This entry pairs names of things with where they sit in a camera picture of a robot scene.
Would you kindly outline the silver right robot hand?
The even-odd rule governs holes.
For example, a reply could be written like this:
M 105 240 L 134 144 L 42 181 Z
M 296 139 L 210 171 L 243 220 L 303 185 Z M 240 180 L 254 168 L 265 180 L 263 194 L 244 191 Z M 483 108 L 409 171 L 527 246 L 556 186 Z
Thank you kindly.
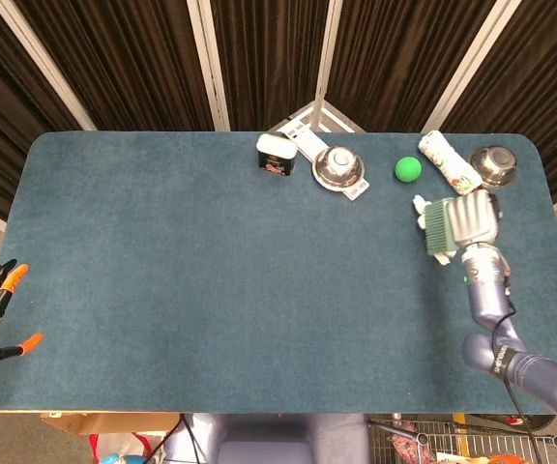
M 459 249 L 477 244 L 495 244 L 501 212 L 497 196 L 488 190 L 476 189 L 450 200 L 447 217 L 454 243 Z

